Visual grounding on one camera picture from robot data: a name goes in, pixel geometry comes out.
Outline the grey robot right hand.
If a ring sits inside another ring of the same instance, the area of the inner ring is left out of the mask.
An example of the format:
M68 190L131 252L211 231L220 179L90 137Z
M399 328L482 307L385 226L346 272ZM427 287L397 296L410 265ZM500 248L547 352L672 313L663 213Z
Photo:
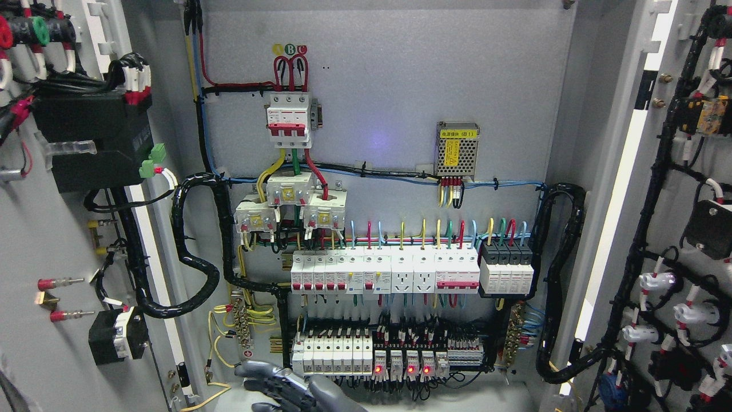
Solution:
M253 411L366 411L323 375L306 381L288 368L255 360L238 363L234 373L245 378L246 390L261 392L277 402L256 402L251 404Z

